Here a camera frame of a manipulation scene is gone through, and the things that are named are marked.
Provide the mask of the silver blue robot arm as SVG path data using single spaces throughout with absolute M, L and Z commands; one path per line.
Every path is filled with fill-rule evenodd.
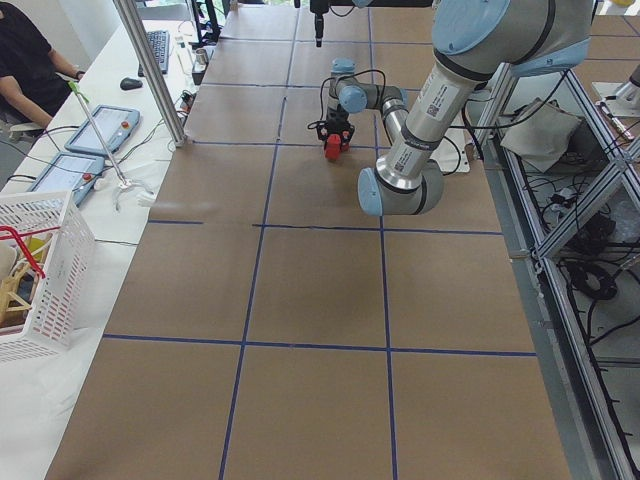
M 361 209 L 371 216 L 418 215 L 443 192 L 432 153 L 474 89 L 500 64 L 517 77 L 566 71 L 589 47 L 590 1 L 438 1 L 432 28 L 435 64 L 412 107 L 400 89 L 365 84 L 351 59 L 332 62 L 326 118 L 318 127 L 325 155 L 336 158 L 354 129 L 351 114 L 380 112 L 390 150 L 358 178 Z

